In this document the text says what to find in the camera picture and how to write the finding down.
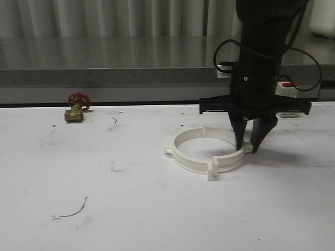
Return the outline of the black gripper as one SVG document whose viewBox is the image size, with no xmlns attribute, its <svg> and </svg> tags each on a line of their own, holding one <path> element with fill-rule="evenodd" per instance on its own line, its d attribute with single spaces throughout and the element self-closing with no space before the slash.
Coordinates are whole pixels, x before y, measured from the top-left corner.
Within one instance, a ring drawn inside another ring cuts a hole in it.
<svg viewBox="0 0 335 251">
<path fill-rule="evenodd" d="M 252 153 L 256 153 L 267 134 L 276 127 L 278 112 L 302 112 L 309 114 L 311 101 L 304 98 L 292 98 L 276 95 L 279 76 L 277 74 L 254 75 L 232 68 L 230 93 L 228 95 L 199 100 L 199 113 L 223 111 L 229 115 L 235 135 L 236 150 L 243 146 L 247 121 L 253 120 L 250 142 Z"/>
</svg>

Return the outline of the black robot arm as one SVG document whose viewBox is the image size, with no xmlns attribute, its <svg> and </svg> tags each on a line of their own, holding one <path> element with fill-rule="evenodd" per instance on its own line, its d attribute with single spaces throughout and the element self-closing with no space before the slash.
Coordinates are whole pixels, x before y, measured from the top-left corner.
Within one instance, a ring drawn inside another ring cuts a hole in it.
<svg viewBox="0 0 335 251">
<path fill-rule="evenodd" d="M 236 149 L 243 145 L 247 122 L 253 121 L 252 152 L 257 152 L 266 135 L 277 125 L 277 113 L 309 114 L 311 101 L 276 95 L 282 56 L 295 16 L 303 17 L 307 1 L 236 1 L 242 22 L 238 61 L 228 65 L 229 95 L 203 98 L 199 112 L 223 111 L 229 115 Z"/>
</svg>

